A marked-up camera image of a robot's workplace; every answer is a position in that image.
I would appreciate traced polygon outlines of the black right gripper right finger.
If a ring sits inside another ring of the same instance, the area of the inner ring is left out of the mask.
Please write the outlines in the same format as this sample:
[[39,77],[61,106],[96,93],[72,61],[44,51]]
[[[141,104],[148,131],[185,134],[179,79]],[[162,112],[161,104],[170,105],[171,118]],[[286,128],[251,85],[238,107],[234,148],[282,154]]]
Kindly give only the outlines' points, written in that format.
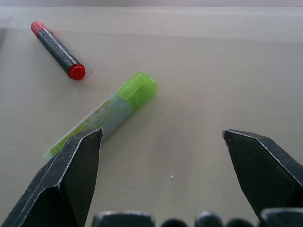
[[264,209],[303,208],[303,165],[271,138],[223,130],[240,187],[258,218]]

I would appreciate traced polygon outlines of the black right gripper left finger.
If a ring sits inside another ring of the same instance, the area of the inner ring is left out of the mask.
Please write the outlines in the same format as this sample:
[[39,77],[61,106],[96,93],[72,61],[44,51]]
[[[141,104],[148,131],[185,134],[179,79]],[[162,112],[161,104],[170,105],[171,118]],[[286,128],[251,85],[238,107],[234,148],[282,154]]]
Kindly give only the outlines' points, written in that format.
[[70,137],[38,171],[1,227],[84,227],[102,137],[101,128]]

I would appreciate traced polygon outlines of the black marker with red caps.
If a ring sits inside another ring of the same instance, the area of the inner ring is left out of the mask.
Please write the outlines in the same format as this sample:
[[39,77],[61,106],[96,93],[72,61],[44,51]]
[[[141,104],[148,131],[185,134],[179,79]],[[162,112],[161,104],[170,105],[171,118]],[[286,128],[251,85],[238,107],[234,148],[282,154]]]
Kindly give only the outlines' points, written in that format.
[[81,80],[86,75],[83,64],[62,44],[62,42],[42,22],[34,21],[31,30],[45,49],[59,63],[73,80]]

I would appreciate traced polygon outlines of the green highlighter pen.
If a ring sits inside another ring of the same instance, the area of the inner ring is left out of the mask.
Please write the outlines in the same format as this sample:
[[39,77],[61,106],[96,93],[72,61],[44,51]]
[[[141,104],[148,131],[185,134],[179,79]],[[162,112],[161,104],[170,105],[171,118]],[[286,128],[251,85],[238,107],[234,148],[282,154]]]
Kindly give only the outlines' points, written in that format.
[[103,131],[102,140],[106,140],[153,97],[157,88],[158,84],[153,78],[142,72],[137,72],[100,106],[54,143],[44,154],[44,159],[49,161],[53,158],[60,152],[68,138],[81,131],[101,127]]

